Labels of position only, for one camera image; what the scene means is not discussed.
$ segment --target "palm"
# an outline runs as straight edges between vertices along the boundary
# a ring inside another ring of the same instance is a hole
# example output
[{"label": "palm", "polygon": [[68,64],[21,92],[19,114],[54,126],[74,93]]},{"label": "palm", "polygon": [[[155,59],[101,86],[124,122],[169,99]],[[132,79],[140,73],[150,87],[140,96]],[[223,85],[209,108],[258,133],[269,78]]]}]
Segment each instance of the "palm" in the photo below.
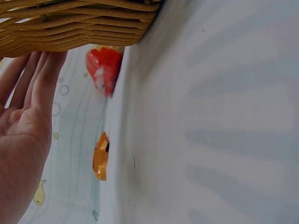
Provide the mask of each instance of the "palm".
[{"label": "palm", "polygon": [[65,56],[35,52],[14,59],[0,75],[0,202],[7,205],[0,206],[0,223],[19,221],[40,181],[51,144],[53,97]]}]

